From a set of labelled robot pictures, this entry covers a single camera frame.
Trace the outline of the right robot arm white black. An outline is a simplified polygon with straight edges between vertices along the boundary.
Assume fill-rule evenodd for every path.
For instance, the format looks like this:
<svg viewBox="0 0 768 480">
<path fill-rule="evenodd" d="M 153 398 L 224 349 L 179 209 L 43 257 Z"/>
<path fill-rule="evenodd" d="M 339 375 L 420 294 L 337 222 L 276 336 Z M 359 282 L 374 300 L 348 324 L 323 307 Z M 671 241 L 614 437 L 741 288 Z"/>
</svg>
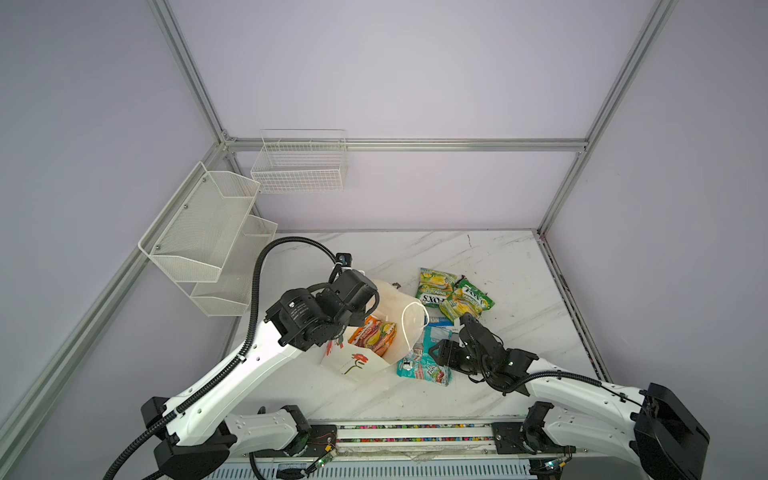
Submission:
<svg viewBox="0 0 768 480">
<path fill-rule="evenodd" d="M 507 396 L 533 399 L 520 422 L 492 426 L 499 453 L 557 453 L 534 467 L 558 478 L 578 450 L 612 456 L 642 468 L 651 479 L 699 479 L 710 436 L 667 387 L 622 386 L 577 374 L 508 348 L 477 318 L 464 314 L 455 340 L 431 346 L 440 366 Z"/>
</svg>

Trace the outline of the white floral paper bag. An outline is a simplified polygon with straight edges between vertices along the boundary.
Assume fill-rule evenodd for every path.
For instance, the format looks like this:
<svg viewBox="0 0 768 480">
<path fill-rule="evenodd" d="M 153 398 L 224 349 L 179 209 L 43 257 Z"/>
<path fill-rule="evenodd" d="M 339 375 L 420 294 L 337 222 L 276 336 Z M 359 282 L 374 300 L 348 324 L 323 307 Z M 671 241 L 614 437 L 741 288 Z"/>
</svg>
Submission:
<svg viewBox="0 0 768 480">
<path fill-rule="evenodd" d="M 380 301 L 361 327 L 326 344 L 320 365 L 350 381 L 372 378 L 407 356 L 429 323 L 426 307 L 394 285 L 374 282 Z"/>
</svg>

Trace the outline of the orange snack packet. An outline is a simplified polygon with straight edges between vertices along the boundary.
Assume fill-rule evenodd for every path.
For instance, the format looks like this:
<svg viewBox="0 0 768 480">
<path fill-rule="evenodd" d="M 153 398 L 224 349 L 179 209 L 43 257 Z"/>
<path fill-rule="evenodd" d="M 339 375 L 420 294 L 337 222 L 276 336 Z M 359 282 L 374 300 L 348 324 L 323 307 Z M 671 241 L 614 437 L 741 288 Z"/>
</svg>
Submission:
<svg viewBox="0 0 768 480">
<path fill-rule="evenodd" d="M 348 343 L 359 348 L 373 351 L 383 357 L 397 335 L 397 326 L 393 322 L 386 322 L 369 316 L 364 325 L 357 328 Z"/>
</svg>

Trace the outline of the teal snack packet top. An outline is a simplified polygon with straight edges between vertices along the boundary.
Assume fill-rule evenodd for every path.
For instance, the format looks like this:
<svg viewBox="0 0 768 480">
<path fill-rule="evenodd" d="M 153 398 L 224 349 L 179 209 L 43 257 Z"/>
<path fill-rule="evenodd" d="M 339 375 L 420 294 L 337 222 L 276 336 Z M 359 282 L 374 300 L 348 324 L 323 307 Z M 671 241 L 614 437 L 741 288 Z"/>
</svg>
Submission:
<svg viewBox="0 0 768 480">
<path fill-rule="evenodd" d="M 448 386 L 451 370 L 439 366 L 430 356 L 429 349 L 441 340 L 450 340 L 452 332 L 443 327 L 427 326 L 412 350 L 397 363 L 396 374 L 402 378 L 424 380 L 440 386 Z"/>
</svg>

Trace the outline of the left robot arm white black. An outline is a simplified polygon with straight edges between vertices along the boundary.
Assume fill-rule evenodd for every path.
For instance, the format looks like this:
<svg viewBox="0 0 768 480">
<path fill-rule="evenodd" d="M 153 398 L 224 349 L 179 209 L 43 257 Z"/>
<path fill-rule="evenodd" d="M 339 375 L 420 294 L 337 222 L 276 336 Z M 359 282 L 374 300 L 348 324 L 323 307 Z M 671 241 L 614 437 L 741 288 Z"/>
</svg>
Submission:
<svg viewBox="0 0 768 480">
<path fill-rule="evenodd" d="M 284 364 L 362 325 L 379 301 L 374 282 L 354 269 L 282 294 L 250 324 L 243 344 L 192 387 L 143 405 L 146 430 L 132 446 L 158 438 L 153 478 L 203 479 L 240 454 L 302 453 L 312 428 L 298 406 L 244 417 L 235 408 Z"/>
</svg>

